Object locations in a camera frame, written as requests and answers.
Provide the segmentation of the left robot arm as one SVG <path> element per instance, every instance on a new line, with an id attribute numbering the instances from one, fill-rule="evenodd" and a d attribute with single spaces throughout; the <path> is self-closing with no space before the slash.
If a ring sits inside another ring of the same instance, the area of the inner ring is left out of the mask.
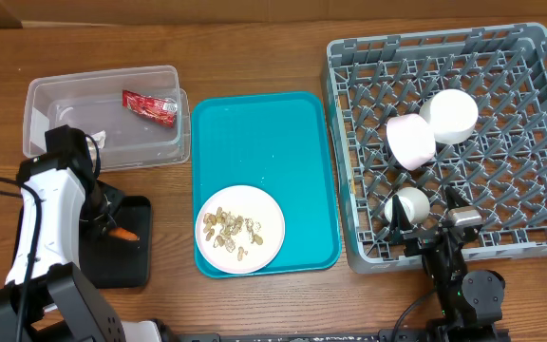
<path id="1" fill-rule="evenodd" d="M 81 272 L 80 216 L 94 190 L 85 133 L 49 130 L 46 154 L 23 161 L 16 257 L 0 289 L 0 341 L 123 341 L 122 321 Z"/>

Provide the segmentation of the peanut shell scraps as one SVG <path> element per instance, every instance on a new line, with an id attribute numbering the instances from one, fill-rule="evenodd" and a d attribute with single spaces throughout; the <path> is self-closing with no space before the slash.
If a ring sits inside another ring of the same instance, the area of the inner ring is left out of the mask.
<path id="1" fill-rule="evenodd" d="M 261 246 L 263 237 L 259 234 L 261 225 L 252 218 L 234 215 L 218 207 L 214 213 L 203 217 L 202 233 L 213 248 L 222 248 L 228 253 L 235 253 L 236 260 L 242 261 L 249 254 L 249 247 Z"/>

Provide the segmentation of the red snack wrapper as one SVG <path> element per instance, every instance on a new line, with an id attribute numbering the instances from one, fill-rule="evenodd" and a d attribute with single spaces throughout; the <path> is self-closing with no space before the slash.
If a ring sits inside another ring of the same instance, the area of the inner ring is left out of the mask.
<path id="1" fill-rule="evenodd" d="M 178 104 L 171 98 L 155 98 L 124 90 L 123 107 L 138 116 L 164 127 L 173 127 L 178 114 Z"/>

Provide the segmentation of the orange carrot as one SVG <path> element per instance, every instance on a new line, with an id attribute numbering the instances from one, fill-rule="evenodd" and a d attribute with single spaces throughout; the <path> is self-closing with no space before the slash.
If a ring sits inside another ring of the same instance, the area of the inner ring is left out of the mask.
<path id="1" fill-rule="evenodd" d="M 130 232 L 122 227 L 112 228 L 108 231 L 110 237 L 126 240 L 126 241 L 139 241 L 140 237 L 133 232 Z"/>

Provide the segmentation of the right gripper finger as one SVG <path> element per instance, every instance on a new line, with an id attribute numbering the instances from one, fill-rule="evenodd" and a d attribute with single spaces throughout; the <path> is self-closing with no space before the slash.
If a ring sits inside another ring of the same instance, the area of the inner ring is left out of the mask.
<path id="1" fill-rule="evenodd" d="M 402 244 L 404 240 L 403 234 L 412 230 L 412 223 L 406 215 L 400 198 L 394 195 L 391 200 L 390 243 Z"/>
<path id="2" fill-rule="evenodd" d="M 444 195 L 446 201 L 446 207 L 448 209 L 458 209 L 468 206 L 468 201 L 465 200 L 460 193 L 452 186 L 446 186 L 444 188 Z"/>

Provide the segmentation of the white cup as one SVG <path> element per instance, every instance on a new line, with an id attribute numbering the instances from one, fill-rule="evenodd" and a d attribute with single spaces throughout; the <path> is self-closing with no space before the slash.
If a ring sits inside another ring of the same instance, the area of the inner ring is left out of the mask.
<path id="1" fill-rule="evenodd" d="M 385 204 L 384 214 L 387 221 L 392 220 L 392 199 L 397 196 L 404 207 L 407 218 L 412 224 L 426 221 L 430 214 L 430 203 L 426 194 L 414 187 L 405 187 L 392 195 Z"/>

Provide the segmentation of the small pink plate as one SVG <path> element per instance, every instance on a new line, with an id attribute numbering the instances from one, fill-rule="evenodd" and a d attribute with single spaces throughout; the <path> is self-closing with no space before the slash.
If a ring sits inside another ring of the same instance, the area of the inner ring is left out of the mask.
<path id="1" fill-rule="evenodd" d="M 387 121 L 387 144 L 396 161 L 413 171 L 430 161 L 436 153 L 434 133 L 418 114 L 405 114 Z"/>

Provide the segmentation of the large white plate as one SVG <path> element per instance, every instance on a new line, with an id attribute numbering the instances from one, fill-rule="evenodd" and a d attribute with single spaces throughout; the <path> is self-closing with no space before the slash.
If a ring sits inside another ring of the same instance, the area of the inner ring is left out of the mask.
<path id="1" fill-rule="evenodd" d="M 225 275 L 263 270 L 278 255 L 286 235 L 281 207 L 265 191 L 234 185 L 217 191 L 199 207 L 197 253 Z"/>

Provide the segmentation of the white tissue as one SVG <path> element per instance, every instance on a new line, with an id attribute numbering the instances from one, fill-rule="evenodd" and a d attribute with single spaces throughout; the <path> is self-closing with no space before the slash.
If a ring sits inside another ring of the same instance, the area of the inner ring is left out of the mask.
<path id="1" fill-rule="evenodd" d="M 88 141 L 92 144 L 93 147 L 101 150 L 104 148 L 105 139 L 106 133 L 104 130 L 102 130 L 97 133 L 91 134 L 88 138 Z"/>

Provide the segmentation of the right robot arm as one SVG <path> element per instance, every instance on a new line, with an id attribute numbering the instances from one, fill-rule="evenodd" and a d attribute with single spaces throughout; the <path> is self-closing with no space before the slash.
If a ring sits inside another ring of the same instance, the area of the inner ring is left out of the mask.
<path id="1" fill-rule="evenodd" d="M 405 247 L 407 257 L 418 256 L 433 289 L 415 300 L 397 319 L 388 341 L 508 341 L 499 331 L 505 280 L 490 270 L 469 271 L 462 247 L 476 240 L 482 228 L 479 211 L 453 188 L 446 187 L 446 220 L 429 230 L 412 229 L 401 198 L 391 198 L 392 242 Z M 443 316 L 427 321 L 420 330 L 402 323 L 430 296 L 438 297 Z"/>

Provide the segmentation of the white bowl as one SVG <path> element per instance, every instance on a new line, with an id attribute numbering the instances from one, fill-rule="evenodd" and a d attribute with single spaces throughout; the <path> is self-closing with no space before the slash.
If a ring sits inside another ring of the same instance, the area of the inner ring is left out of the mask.
<path id="1" fill-rule="evenodd" d="M 427 100 L 419 115 L 429 124 L 437 143 L 457 144 L 471 136 L 479 109 L 466 92 L 446 89 Z"/>

